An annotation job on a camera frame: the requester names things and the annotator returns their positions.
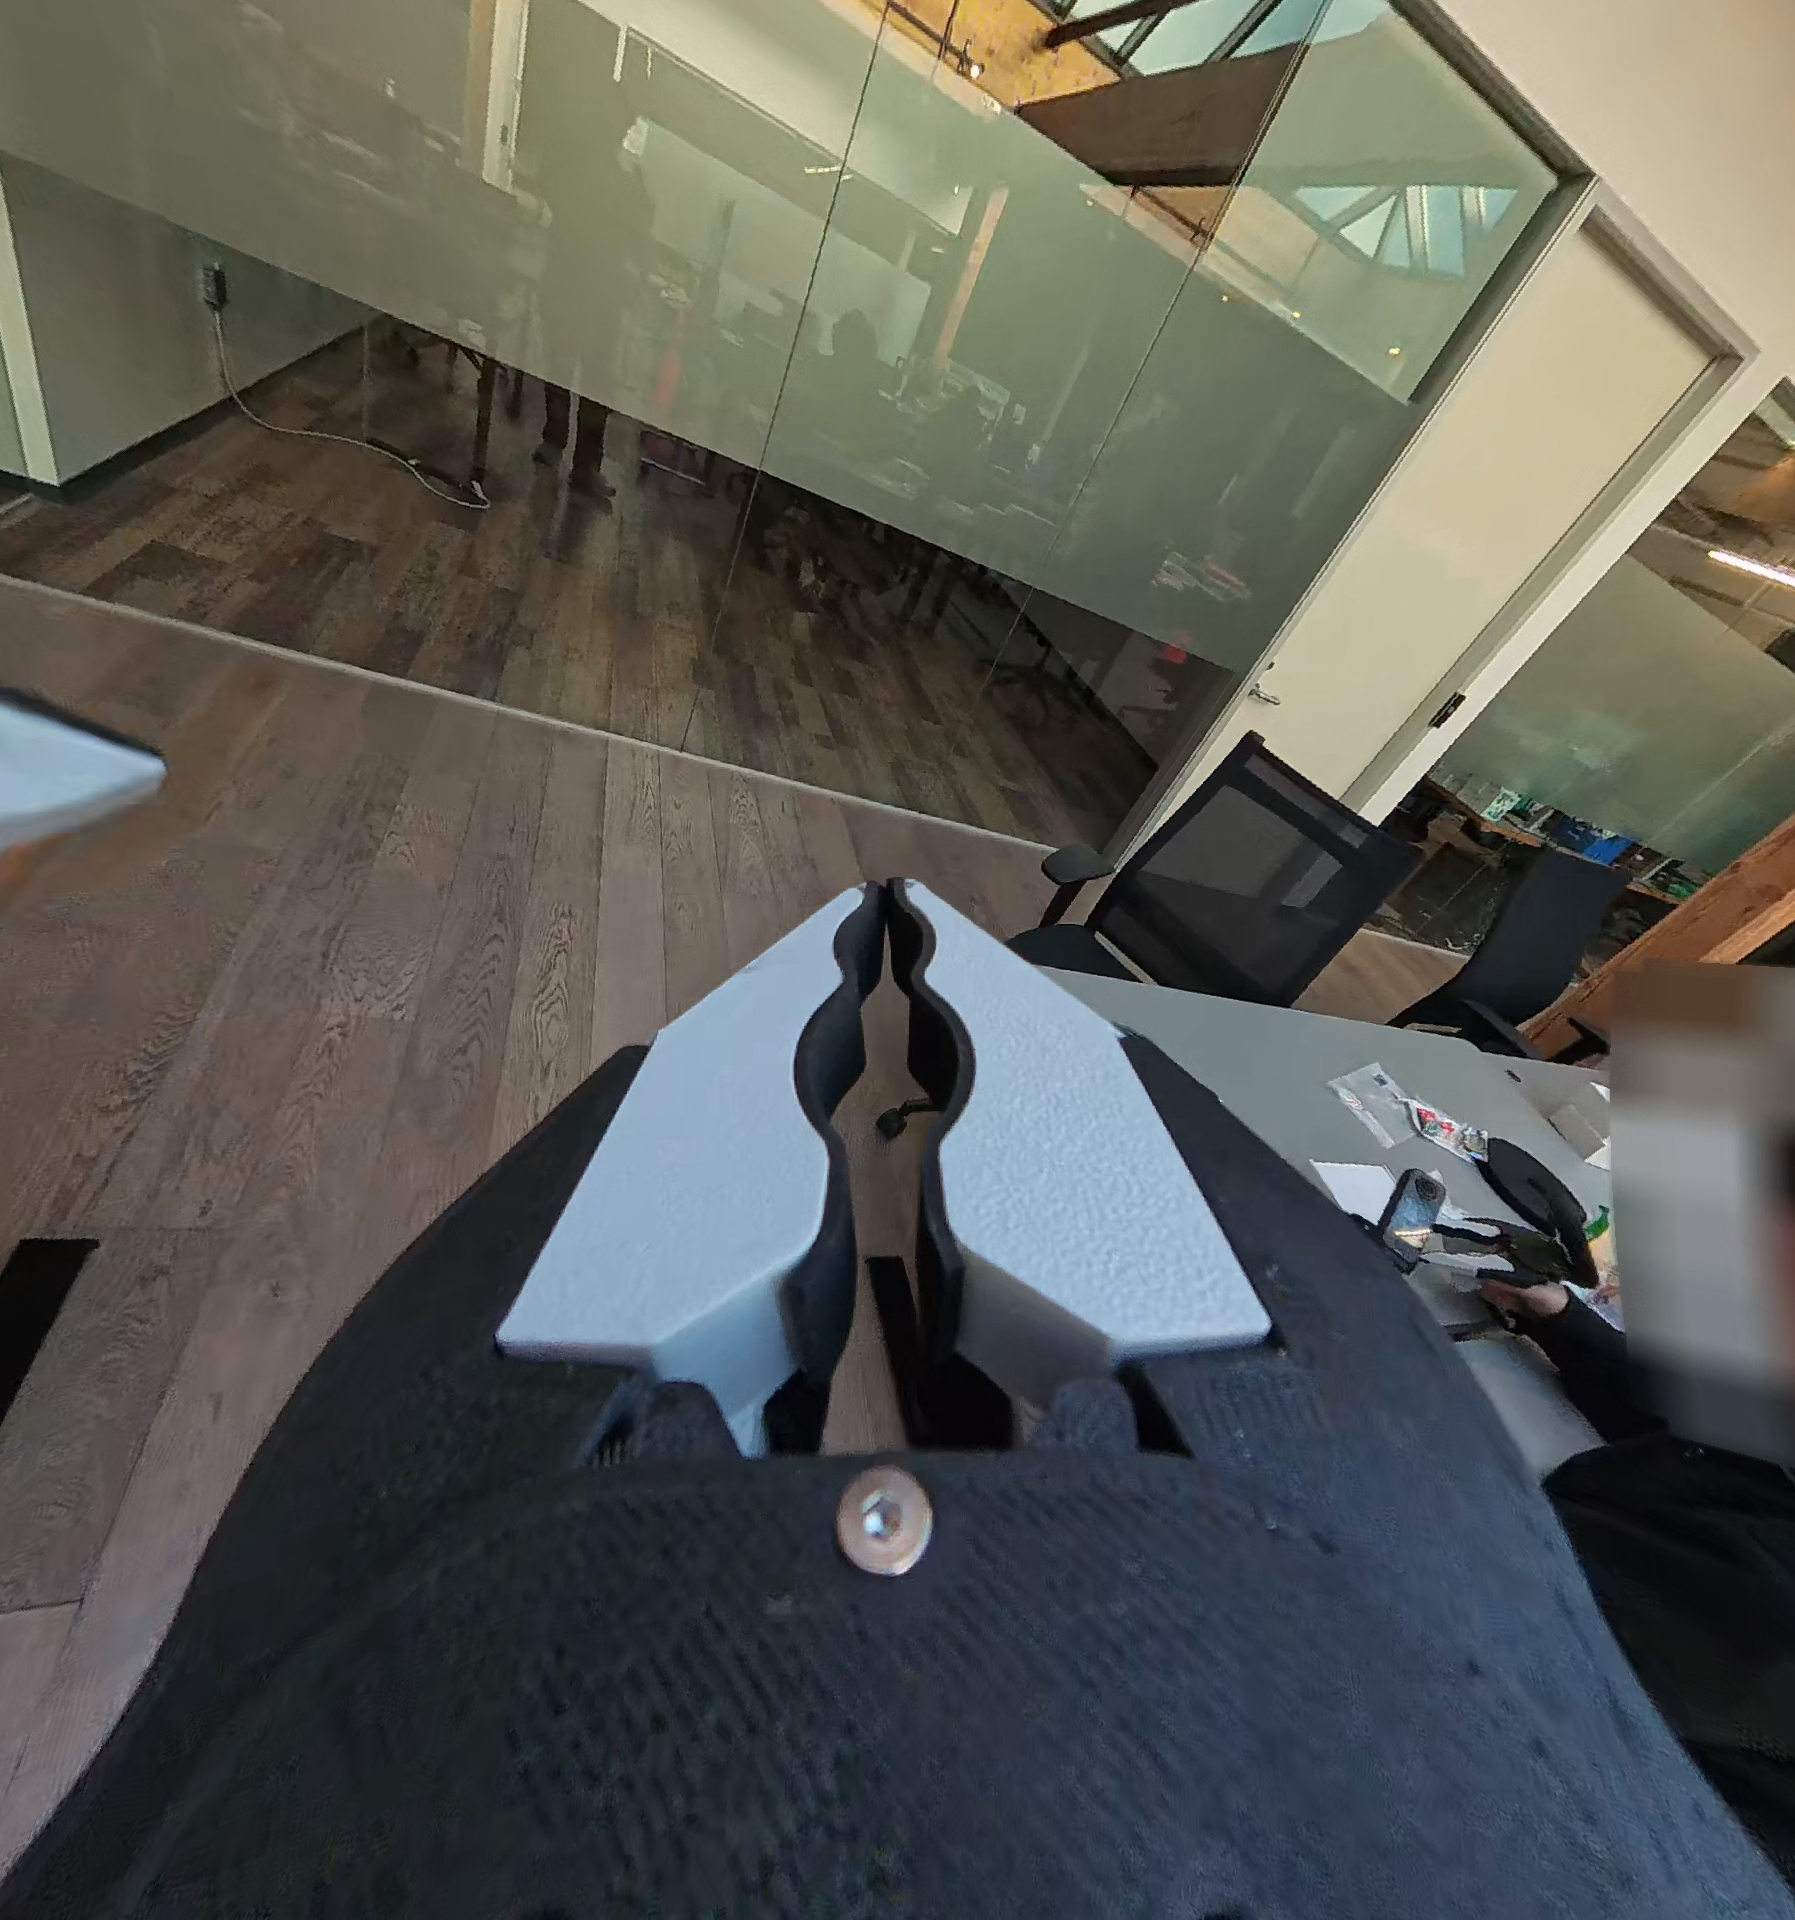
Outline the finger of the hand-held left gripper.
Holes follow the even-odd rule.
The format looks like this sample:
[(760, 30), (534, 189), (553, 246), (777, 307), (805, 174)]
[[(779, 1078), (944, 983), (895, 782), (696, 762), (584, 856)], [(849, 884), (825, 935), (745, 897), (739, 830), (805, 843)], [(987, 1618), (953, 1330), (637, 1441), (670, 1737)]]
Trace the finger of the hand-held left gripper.
[(0, 687), (0, 856), (147, 802), (164, 771), (158, 748)]

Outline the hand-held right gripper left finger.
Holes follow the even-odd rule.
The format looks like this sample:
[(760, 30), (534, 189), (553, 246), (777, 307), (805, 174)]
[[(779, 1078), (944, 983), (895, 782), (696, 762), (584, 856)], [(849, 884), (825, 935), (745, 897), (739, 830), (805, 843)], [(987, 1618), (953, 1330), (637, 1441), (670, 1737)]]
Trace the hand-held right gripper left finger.
[(637, 1057), (495, 1342), (701, 1385), (742, 1454), (819, 1441), (856, 1301), (835, 1112), (865, 1070), (884, 886), (794, 924)]

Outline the wooden beam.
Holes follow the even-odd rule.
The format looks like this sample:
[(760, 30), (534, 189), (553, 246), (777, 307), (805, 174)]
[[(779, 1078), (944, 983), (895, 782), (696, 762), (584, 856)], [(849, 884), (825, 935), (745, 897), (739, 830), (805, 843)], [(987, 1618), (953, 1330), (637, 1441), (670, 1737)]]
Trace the wooden beam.
[(1522, 1024), (1537, 1057), (1558, 1057), (1578, 1024), (1606, 1029), (1615, 983), (1639, 964), (1736, 964), (1795, 924), (1795, 812), (1676, 904), (1661, 922), (1622, 946)]

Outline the black mesh office chair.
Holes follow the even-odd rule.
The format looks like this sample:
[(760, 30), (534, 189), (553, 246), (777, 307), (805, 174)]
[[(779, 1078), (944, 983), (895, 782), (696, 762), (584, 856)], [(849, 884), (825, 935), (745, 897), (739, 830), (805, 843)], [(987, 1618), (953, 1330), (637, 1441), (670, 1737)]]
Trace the black mesh office chair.
[(1120, 864), (1048, 855), (1048, 910), (1007, 946), (1058, 973), (1296, 1004), (1413, 864), (1249, 731)]

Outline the clear plastic bag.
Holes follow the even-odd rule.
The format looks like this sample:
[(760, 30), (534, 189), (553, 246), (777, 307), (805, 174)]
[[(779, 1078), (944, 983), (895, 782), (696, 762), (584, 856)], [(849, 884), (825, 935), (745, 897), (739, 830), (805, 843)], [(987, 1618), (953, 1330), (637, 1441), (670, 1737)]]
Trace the clear plastic bag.
[(1326, 1085), (1335, 1092), (1349, 1114), (1355, 1117), (1387, 1149), (1422, 1138), (1412, 1097), (1379, 1063), (1341, 1073)]

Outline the white door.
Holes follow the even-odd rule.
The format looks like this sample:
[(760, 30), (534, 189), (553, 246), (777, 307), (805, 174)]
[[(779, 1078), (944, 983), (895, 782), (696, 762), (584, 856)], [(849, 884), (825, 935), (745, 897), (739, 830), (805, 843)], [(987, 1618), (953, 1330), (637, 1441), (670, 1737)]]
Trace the white door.
[[(1764, 370), (1610, 180), (1570, 183), (1382, 489), (1125, 841), (1245, 731), (1387, 813), (1716, 451)], [(1284, 707), (1245, 707), (1255, 678)]]

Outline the black velcro tape roll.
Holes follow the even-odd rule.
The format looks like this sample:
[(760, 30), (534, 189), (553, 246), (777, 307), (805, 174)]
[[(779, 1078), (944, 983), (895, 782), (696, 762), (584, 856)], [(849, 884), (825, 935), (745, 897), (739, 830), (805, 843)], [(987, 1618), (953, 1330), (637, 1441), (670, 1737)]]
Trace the black velcro tape roll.
[(1478, 1173), (1530, 1227), (1555, 1238), (1572, 1255), (1587, 1255), (1587, 1213), (1578, 1197), (1518, 1143), (1491, 1134)]

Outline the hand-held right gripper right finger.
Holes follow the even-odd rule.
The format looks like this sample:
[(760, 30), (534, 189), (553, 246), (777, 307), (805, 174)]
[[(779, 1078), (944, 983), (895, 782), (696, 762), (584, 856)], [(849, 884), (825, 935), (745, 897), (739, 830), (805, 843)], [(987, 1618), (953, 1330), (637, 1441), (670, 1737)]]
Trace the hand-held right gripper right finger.
[(917, 880), (889, 884), (889, 975), (924, 1097), (915, 1288), (889, 1310), (908, 1435), (1189, 1454), (1150, 1377), (1264, 1352), (1269, 1308), (1141, 1074), (1172, 1067)]

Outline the grey desk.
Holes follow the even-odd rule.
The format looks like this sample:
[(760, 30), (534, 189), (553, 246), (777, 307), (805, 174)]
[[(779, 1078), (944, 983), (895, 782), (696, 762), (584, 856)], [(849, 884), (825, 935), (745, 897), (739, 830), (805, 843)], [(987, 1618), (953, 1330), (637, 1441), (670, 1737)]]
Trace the grey desk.
[[(1572, 1082), (1605, 1079), (1595, 1070), (1508, 1060), (1418, 1029), (1172, 993), (1148, 983), (1054, 969), (1048, 975), (1101, 1018), (1156, 1041), (1316, 1188), (1323, 1186), (1314, 1161), (1382, 1162), (1398, 1173), (1429, 1167), (1443, 1182), (1452, 1207), (1498, 1213), (1498, 1197), (1471, 1162), (1422, 1138), (1387, 1149), (1326, 1085), (1341, 1073), (1379, 1063), (1405, 1095), (1518, 1143), (1575, 1191), (1590, 1217), (1611, 1197), (1610, 1171), (1583, 1166), (1547, 1123), (1547, 1107)], [(1548, 1473), (1563, 1458), (1598, 1444), (1527, 1337), (1497, 1326), (1462, 1337), (1458, 1356), (1537, 1473)]]

